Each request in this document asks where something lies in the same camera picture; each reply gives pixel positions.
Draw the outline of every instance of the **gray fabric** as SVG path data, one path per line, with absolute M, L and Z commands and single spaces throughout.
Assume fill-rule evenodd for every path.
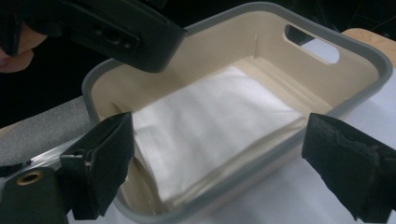
M 0 166 L 29 161 L 90 128 L 82 97 L 25 119 L 0 138 Z

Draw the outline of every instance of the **human hand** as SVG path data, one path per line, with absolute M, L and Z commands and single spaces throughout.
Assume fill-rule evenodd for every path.
M 32 49 L 41 44 L 45 38 L 45 35 L 39 34 L 23 24 L 18 56 L 10 57 L 0 49 L 0 73 L 18 72 L 29 66 L 34 56 Z

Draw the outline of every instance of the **plastic bin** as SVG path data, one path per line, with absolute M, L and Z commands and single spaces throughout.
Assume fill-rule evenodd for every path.
M 337 62 L 326 62 L 290 41 L 286 34 L 290 27 L 333 46 L 339 54 Z M 82 86 L 92 122 L 138 111 L 231 64 L 306 118 L 310 112 L 339 118 L 377 92 L 391 74 L 389 60 L 378 50 L 274 4 L 242 5 L 186 29 L 189 36 L 160 74 L 148 74 L 114 60 L 95 67 Z M 152 179 L 133 161 L 115 205 L 125 216 L 143 223 L 174 223 L 198 217 L 297 155 L 303 137 L 304 128 L 173 210 L 160 203 L 147 203 L 157 203 L 158 196 L 153 192 Z

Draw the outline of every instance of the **white cloth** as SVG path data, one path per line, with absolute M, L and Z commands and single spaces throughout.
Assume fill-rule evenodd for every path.
M 163 202 L 170 202 L 201 192 L 194 189 L 198 183 L 207 189 L 216 179 L 212 174 L 224 164 L 297 120 L 299 128 L 304 126 L 299 112 L 230 67 L 134 113 L 134 132 L 142 163 L 152 173 Z M 207 176 L 209 182 L 203 181 Z M 183 194 L 191 189 L 186 199 Z

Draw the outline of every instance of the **white table surface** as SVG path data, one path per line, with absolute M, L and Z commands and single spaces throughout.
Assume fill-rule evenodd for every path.
M 323 51 L 320 43 L 307 49 L 334 57 Z M 384 88 L 352 110 L 344 121 L 377 140 L 396 148 L 396 70 Z M 75 224 L 134 224 L 111 204 L 105 217 L 95 221 L 75 221 Z M 302 158 L 295 158 L 267 176 L 262 182 L 222 206 L 199 223 L 293 223 L 293 224 L 348 224 L 355 221 L 327 189 L 320 176 Z M 388 223 L 396 223 L 392 212 Z

